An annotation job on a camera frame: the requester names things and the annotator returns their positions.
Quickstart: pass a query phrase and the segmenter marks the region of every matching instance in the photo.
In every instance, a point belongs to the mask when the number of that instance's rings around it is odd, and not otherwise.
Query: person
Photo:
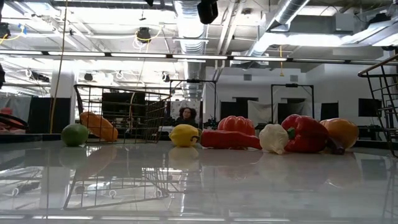
[[[179,124],[189,124],[194,127],[198,127],[198,124],[195,122],[195,118],[197,117],[197,111],[193,108],[181,108],[180,109],[180,116],[175,121],[175,125]]]

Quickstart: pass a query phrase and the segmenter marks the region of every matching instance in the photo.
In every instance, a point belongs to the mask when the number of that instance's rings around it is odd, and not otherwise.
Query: white cauliflower
[[[289,135],[281,125],[267,124],[267,126],[261,130],[259,139],[262,149],[281,155],[285,152],[285,146],[289,141]]]

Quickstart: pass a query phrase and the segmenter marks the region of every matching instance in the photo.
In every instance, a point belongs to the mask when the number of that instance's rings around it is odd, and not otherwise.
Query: yellow cable
[[[2,42],[6,39],[6,37],[8,36],[8,34],[4,35],[4,37],[2,37],[2,39],[0,40],[0,45],[2,44]]]
[[[148,41],[148,43],[147,43],[147,50],[146,50],[146,53],[148,53],[148,49],[149,49],[149,41]],[[137,80],[137,85],[136,85],[136,89],[135,89],[135,90],[137,90],[137,88],[138,88],[138,83],[139,83],[139,81],[140,81],[140,79],[141,79],[142,71],[143,71],[143,69],[144,69],[144,64],[145,64],[145,58],[144,58],[144,62],[142,63],[141,72],[140,72],[140,74],[139,74],[139,77],[138,77],[138,80]],[[129,129],[133,128],[133,127],[132,127],[131,104],[132,104],[132,100],[133,100],[135,94],[136,94],[136,92],[132,93],[132,96],[131,96],[131,98],[130,98],[130,107],[129,107],[129,119],[130,119],[130,123],[129,123]]]
[[[10,39],[6,39],[6,37],[8,36],[8,34],[6,34],[6,35],[4,35],[4,37],[2,37],[2,39],[0,40],[0,44],[2,44],[2,42],[3,41],[8,41],[8,40],[15,40],[15,39],[18,39],[22,34],[24,34],[24,28],[21,26],[21,33],[18,35],[18,36],[16,36],[16,37],[13,37],[13,38],[10,38]]]
[[[159,29],[158,33],[157,33],[154,37],[151,37],[151,38],[149,38],[149,39],[142,39],[142,38],[139,38],[139,37],[137,36],[137,33],[138,33],[138,30],[137,30],[136,33],[135,33],[136,38],[139,39],[139,40],[143,40],[143,41],[150,41],[150,40],[152,40],[152,39],[158,37],[159,34],[160,34],[160,32],[162,32],[163,27],[159,27],[159,28],[160,28],[160,29]]]
[[[60,67],[58,70],[58,77],[57,77],[57,84],[55,85],[55,93],[54,93],[54,99],[52,101],[51,105],[51,114],[50,114],[50,134],[52,134],[52,126],[53,126],[53,120],[54,120],[54,111],[55,111],[55,102],[57,101],[57,92],[58,92],[58,86],[60,83],[60,75],[61,75],[61,68],[62,68],[62,60],[63,60],[63,52],[65,50],[65,29],[67,28],[67,11],[68,11],[68,0],[65,1],[65,16],[63,18],[63,34],[62,34],[62,52],[61,52],[61,59],[60,59]]]
[[[280,57],[282,57],[282,46],[280,46]],[[284,73],[283,73],[283,71],[284,71],[284,63],[283,62],[280,62],[280,75],[282,76],[282,77],[284,77],[285,75],[284,75]]]

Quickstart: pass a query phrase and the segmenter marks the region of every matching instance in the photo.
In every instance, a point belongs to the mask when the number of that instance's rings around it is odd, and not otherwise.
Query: red bell pepper
[[[309,116],[290,115],[282,122],[282,127],[289,134],[285,146],[288,152],[320,152],[326,147],[328,130]]]
[[[255,135],[253,122],[242,116],[228,116],[218,123],[218,130],[224,131],[240,131],[250,136]]]
[[[260,140],[257,137],[239,131],[203,130],[200,144],[203,147],[212,147],[214,149],[241,149],[244,147],[262,149]]]

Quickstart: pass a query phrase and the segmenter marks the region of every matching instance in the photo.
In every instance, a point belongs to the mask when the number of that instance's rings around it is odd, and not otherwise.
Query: black panel
[[[237,113],[235,116],[242,116],[244,118],[248,118],[248,100],[251,101],[259,101],[259,98],[253,97],[235,97],[236,98],[236,106]]]
[[[33,97],[29,110],[29,133],[45,134],[50,132],[51,98]],[[61,133],[69,124],[70,98],[57,98],[53,118],[53,133]]]
[[[220,120],[228,116],[236,116],[238,111],[238,104],[236,102],[221,102]]]
[[[338,118],[338,103],[322,103],[321,120]]]
[[[278,124],[282,122],[292,113],[289,111],[287,103],[278,103]]]
[[[377,117],[377,109],[381,108],[381,100],[358,99],[358,116]]]

